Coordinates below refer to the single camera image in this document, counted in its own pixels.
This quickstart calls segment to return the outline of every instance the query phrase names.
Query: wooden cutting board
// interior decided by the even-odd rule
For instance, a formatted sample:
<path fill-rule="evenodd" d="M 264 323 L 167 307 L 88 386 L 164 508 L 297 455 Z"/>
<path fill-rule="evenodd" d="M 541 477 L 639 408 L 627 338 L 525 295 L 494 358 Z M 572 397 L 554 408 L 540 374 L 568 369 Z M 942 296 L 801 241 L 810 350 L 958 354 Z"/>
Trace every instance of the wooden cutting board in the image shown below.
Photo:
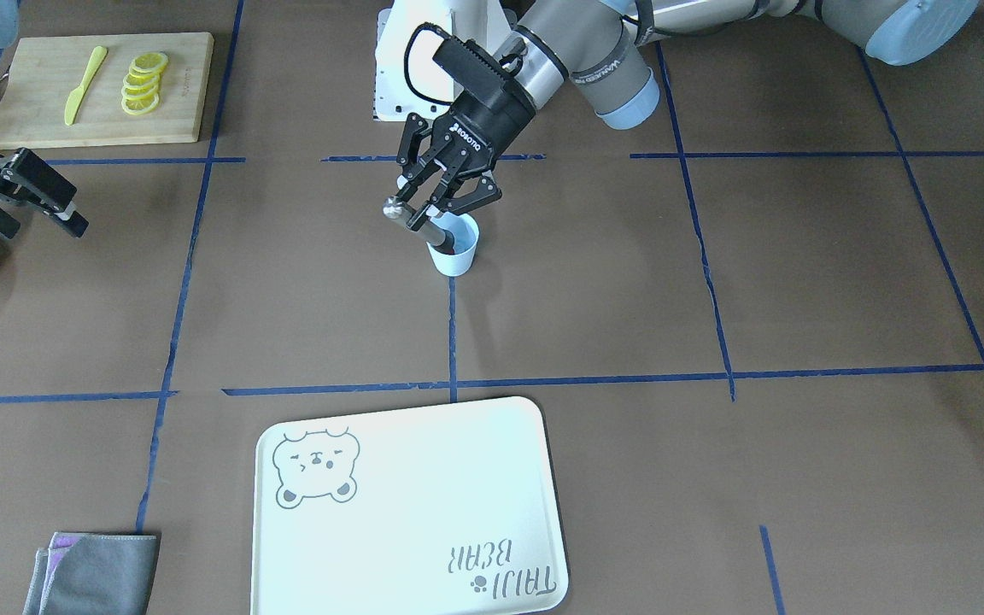
<path fill-rule="evenodd" d="M 85 73 L 90 52 L 108 56 L 97 71 L 74 124 L 63 124 L 67 94 Z M 190 144 L 199 140 L 203 98 L 214 39 L 208 32 L 23 38 L 0 102 L 0 150 L 89 145 Z M 132 59 L 163 51 L 161 104 L 130 116 L 120 108 L 120 88 Z"/>

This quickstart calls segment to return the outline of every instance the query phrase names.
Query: folded towel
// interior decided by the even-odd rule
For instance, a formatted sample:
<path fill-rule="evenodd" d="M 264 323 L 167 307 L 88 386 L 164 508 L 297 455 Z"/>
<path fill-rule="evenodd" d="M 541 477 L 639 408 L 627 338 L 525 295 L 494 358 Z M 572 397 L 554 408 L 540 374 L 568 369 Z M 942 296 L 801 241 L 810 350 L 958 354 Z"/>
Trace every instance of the folded towel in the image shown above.
<path fill-rule="evenodd" d="M 22 615 L 144 615 L 156 565 L 156 536 L 56 532 Z"/>

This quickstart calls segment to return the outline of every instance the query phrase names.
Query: yellow knife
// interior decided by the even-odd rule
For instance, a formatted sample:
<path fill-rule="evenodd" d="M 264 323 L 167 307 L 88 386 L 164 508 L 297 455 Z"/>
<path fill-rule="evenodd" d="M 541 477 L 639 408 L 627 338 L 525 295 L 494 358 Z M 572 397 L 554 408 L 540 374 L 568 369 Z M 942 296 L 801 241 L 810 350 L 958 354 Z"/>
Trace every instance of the yellow knife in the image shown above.
<path fill-rule="evenodd" d="M 85 66 L 85 74 L 82 75 L 82 83 L 67 95 L 67 108 L 63 109 L 63 124 L 70 126 L 74 124 L 74 116 L 79 113 L 79 106 L 82 106 L 82 98 L 85 91 L 89 89 L 93 75 L 97 74 L 97 69 L 101 67 L 101 62 L 105 62 L 108 50 L 104 47 L 94 47 L 90 54 L 90 63 Z"/>

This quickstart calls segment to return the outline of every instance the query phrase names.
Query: bear drawing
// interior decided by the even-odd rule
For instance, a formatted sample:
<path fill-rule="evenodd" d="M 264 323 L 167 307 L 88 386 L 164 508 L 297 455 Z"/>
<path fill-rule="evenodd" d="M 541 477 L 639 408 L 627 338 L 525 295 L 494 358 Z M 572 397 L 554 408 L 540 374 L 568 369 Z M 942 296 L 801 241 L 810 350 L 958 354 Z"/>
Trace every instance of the bear drawing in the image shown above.
<path fill-rule="evenodd" d="M 306 432 L 292 439 L 284 436 L 272 453 L 272 464 L 280 472 L 276 502 L 281 507 L 296 507 L 303 498 L 331 495 L 347 502 L 355 496 L 355 458 L 359 440 L 345 431 L 333 436 L 328 431 Z"/>

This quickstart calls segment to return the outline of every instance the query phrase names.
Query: lemon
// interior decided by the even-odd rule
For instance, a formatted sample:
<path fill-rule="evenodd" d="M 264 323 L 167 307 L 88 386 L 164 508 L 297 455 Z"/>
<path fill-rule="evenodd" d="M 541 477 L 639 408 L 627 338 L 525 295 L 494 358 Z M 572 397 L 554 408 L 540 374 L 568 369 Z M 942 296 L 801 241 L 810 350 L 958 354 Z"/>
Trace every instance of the lemon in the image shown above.
<path fill-rule="evenodd" d="M 135 74 L 161 73 L 169 63 L 169 57 L 161 51 L 148 51 L 132 60 L 132 72 Z"/>
<path fill-rule="evenodd" d="M 124 78 L 124 86 L 128 90 L 144 90 L 147 87 L 156 86 L 157 83 L 161 81 L 160 74 L 145 74 L 139 75 L 135 73 L 129 73 Z"/>
<path fill-rule="evenodd" d="M 120 96 L 124 98 L 125 101 L 141 101 L 144 98 L 152 97 L 152 95 L 159 92 L 159 86 L 157 83 L 152 86 L 144 87 L 141 90 L 133 90 L 131 87 L 124 86 L 120 88 Z"/>
<path fill-rule="evenodd" d="M 137 100 L 124 100 L 120 101 L 120 107 L 124 109 L 124 113 L 128 115 L 144 115 L 144 113 L 149 113 L 159 105 L 161 97 L 157 94 L 157 91 L 153 92 L 149 97 L 138 98 Z"/>

